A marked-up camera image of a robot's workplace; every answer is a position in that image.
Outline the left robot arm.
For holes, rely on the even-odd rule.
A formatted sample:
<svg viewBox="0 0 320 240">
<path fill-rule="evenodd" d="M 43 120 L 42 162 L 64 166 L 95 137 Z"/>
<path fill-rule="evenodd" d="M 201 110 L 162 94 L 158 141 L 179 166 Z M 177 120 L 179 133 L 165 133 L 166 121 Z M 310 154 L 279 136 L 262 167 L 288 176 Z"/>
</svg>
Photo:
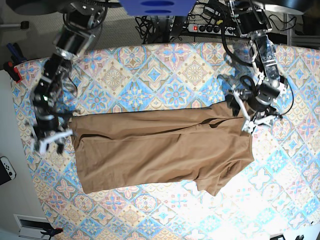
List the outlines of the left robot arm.
<svg viewBox="0 0 320 240">
<path fill-rule="evenodd" d="M 277 99 L 287 93 L 288 81 L 280 75 L 276 62 L 276 48 L 269 40 L 268 33 L 272 25 L 256 3 L 250 0 L 226 1 L 227 12 L 220 25 L 222 45 L 233 62 L 252 67 L 257 76 L 241 76 L 242 88 L 229 89 L 226 92 L 228 107 L 233 116 L 242 113 L 244 122 L 241 130 L 252 134 L 259 125 L 271 125 L 276 118 L 283 116 L 272 107 Z M 226 28 L 236 28 L 236 35 L 249 40 L 250 62 L 245 62 L 232 53 L 226 43 Z"/>
</svg>

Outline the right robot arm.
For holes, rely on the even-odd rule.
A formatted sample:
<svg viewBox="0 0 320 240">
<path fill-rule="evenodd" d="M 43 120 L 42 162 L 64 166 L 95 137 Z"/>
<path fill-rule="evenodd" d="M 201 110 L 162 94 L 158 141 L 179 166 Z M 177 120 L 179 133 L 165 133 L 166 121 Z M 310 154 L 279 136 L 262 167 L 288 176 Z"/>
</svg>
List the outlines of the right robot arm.
<svg viewBox="0 0 320 240">
<path fill-rule="evenodd" d="M 57 103 L 64 81 L 70 79 L 72 61 L 90 46 L 107 16 L 107 0 L 72 0 L 62 9 L 63 28 L 54 40 L 55 52 L 46 61 L 41 78 L 30 92 L 36 123 L 32 126 L 32 149 L 45 154 L 51 143 L 57 153 L 74 133 L 68 127 L 73 111 L 58 112 Z"/>
</svg>

